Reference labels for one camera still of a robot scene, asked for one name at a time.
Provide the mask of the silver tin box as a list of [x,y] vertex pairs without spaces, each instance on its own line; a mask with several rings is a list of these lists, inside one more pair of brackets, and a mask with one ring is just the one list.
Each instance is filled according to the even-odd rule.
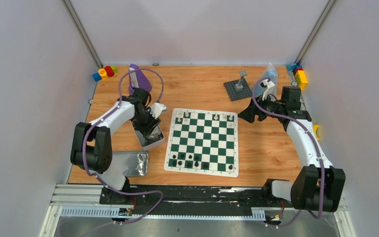
[[160,126],[156,126],[149,136],[135,130],[136,137],[143,151],[149,151],[165,143],[164,134]]

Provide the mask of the silver tin lid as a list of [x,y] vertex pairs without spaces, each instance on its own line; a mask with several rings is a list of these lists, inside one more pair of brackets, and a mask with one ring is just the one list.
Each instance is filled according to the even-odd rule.
[[126,177],[146,176],[149,153],[147,151],[113,152],[112,166]]

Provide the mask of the green white chess board mat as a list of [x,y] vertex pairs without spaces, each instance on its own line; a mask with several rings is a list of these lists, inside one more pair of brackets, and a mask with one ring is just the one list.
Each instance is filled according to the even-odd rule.
[[236,178],[238,141],[237,113],[175,108],[164,170]]

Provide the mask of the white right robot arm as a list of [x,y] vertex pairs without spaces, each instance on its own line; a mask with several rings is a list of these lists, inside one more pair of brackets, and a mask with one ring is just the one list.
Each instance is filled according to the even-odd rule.
[[335,168],[324,154],[313,131],[311,116],[302,109],[301,90],[284,86],[281,99],[273,101],[269,95],[253,96],[249,106],[238,117],[253,123],[266,118],[278,119],[295,145],[302,169],[294,182],[267,179],[262,199],[275,206],[282,199],[293,208],[306,210],[320,219],[323,212],[338,209],[346,180],[345,172]]

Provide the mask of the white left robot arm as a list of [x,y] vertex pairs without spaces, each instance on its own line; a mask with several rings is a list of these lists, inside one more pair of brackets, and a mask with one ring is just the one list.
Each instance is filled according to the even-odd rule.
[[97,178],[106,188],[113,190],[113,198],[120,204],[131,199],[129,179],[112,164],[112,136],[127,121],[145,139],[162,140],[159,131],[160,115],[167,110],[159,101],[147,106],[151,95],[137,88],[129,96],[121,95],[114,105],[99,118],[79,122],[74,129],[70,162]]

